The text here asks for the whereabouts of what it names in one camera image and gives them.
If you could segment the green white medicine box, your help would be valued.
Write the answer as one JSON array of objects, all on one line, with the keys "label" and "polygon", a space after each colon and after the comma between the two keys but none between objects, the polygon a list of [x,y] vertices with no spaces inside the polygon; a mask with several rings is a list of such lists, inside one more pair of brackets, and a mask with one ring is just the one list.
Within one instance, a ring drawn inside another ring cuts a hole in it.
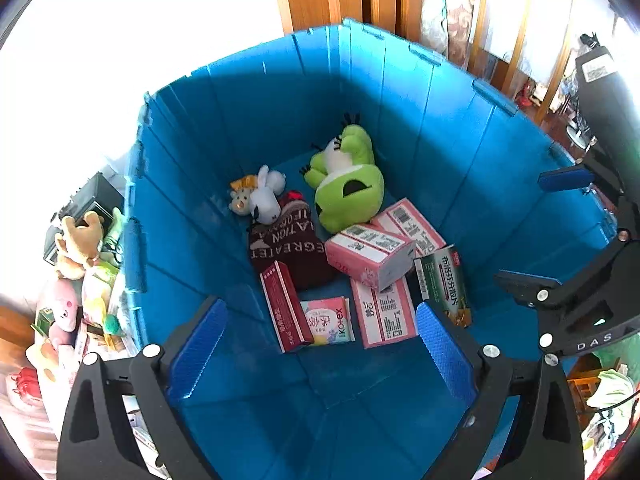
[{"label": "green white medicine box", "polygon": [[472,324],[461,260],[454,244],[416,258],[414,270],[424,301],[432,308],[440,307],[454,325],[467,328]]}]

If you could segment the pink box with barcode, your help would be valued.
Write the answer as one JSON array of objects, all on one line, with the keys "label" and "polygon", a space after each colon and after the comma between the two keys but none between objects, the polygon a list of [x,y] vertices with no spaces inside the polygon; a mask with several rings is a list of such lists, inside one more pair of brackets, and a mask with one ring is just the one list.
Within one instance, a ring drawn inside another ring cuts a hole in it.
[{"label": "pink box with barcode", "polygon": [[416,309],[405,278],[377,292],[350,280],[363,348],[372,349],[414,338]]}]

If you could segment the dark red slim box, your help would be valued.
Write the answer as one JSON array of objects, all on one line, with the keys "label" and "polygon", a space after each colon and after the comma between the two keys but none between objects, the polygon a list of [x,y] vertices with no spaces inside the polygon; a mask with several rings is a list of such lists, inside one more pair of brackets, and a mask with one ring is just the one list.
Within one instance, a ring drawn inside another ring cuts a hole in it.
[{"label": "dark red slim box", "polygon": [[282,353],[298,351],[314,343],[305,312],[288,267],[275,261],[260,274],[274,332]]}]

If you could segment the pink tissue box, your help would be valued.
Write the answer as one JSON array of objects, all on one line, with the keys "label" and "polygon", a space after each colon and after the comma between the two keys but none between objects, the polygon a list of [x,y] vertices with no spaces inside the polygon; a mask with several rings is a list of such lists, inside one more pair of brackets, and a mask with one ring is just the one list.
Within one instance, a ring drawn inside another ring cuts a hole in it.
[{"label": "pink tissue box", "polygon": [[331,266],[380,292],[412,268],[416,242],[368,224],[354,224],[324,243]]}]

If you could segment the pink Kotex packet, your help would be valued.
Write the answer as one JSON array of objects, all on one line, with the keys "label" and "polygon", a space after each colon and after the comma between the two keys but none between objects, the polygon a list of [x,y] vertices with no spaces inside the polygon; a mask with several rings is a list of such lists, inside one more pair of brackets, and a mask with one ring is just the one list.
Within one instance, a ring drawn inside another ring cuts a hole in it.
[{"label": "pink Kotex packet", "polygon": [[314,346],[350,344],[355,341],[349,299],[341,296],[302,302]]}]

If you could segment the green frog plush toy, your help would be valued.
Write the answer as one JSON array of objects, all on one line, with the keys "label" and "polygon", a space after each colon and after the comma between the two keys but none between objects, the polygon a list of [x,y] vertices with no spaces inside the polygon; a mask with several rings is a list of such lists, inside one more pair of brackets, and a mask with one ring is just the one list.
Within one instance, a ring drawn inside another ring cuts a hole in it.
[{"label": "green frog plush toy", "polygon": [[360,125],[360,116],[345,114],[342,126],[342,132],[300,170],[314,190],[318,220],[332,234],[371,220],[382,207],[385,191],[372,140]]}]

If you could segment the maroon knit sock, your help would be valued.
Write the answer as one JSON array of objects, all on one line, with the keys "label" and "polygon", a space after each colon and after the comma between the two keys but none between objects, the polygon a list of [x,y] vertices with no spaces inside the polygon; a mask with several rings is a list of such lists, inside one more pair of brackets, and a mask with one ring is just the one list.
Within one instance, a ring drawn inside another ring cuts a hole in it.
[{"label": "maroon knit sock", "polygon": [[336,278],[337,270],[328,263],[303,194],[285,192],[279,203],[281,214],[276,222],[270,226],[254,222],[248,230],[248,256],[254,270],[262,273],[280,261],[288,267],[297,290],[328,284]]}]

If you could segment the small yellow cream plush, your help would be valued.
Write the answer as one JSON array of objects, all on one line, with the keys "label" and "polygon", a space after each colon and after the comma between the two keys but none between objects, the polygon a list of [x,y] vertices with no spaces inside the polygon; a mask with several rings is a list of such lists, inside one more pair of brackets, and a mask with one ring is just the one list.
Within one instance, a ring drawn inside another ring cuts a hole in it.
[{"label": "small yellow cream plush", "polygon": [[250,213],[250,194],[257,188],[256,174],[248,174],[230,183],[229,209],[238,216]]}]

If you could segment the small white plush toy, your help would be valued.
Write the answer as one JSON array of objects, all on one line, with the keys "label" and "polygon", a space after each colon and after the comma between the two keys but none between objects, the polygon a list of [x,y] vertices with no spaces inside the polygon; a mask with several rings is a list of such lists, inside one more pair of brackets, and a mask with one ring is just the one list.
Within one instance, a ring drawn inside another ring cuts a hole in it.
[{"label": "small white plush toy", "polygon": [[261,166],[257,174],[257,188],[250,193],[250,215],[257,223],[270,226],[281,213],[278,197],[283,194],[286,177],[282,172]]}]

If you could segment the pink plush toy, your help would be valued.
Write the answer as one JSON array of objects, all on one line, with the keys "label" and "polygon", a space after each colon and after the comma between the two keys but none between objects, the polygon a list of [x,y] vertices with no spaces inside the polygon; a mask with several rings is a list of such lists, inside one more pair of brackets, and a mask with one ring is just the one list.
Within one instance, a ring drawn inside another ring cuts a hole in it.
[{"label": "pink plush toy", "polygon": [[53,348],[71,344],[77,326],[78,299],[69,280],[56,280],[46,296],[46,307],[50,308],[54,321],[48,337]]}]

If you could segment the beige teddy bear plush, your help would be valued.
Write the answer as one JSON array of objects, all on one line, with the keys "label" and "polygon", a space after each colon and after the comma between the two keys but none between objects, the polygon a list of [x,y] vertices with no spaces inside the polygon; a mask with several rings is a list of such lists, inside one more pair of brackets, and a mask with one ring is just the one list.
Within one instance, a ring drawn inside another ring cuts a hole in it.
[{"label": "beige teddy bear plush", "polygon": [[58,248],[55,271],[60,278],[80,280],[98,261],[103,240],[102,218],[95,211],[82,217],[84,224],[78,226],[71,216],[61,220],[62,232],[54,237]]}]

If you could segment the black electronic device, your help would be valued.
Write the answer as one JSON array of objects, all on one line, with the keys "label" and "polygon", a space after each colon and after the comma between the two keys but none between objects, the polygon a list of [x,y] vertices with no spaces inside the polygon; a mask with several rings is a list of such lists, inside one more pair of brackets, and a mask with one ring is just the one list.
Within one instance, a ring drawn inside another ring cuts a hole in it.
[{"label": "black electronic device", "polygon": [[62,219],[74,218],[78,226],[85,226],[84,215],[88,211],[96,212],[103,219],[103,229],[107,232],[113,223],[113,209],[124,211],[124,196],[102,174],[97,172],[82,186],[59,211],[52,214],[48,227],[42,258],[50,266],[58,261],[58,248],[54,244],[56,234],[62,232]]}]

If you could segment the blue plastic storage bin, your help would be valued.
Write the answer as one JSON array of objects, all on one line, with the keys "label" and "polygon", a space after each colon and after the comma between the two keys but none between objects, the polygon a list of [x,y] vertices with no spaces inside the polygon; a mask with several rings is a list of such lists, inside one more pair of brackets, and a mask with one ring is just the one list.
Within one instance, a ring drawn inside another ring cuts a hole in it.
[{"label": "blue plastic storage bin", "polygon": [[208,296],[229,322],[179,412],[225,479],[417,479],[464,412],[419,338],[280,350],[259,272],[302,299],[347,296],[302,169],[347,117],[371,137],[386,204],[410,200],[461,258],[471,333],[536,360],[537,318],[499,270],[568,280],[615,228],[597,196],[544,192],[568,164],[499,92],[369,25],[299,32],[203,66],[146,99],[130,153],[126,284],[142,344]]}]

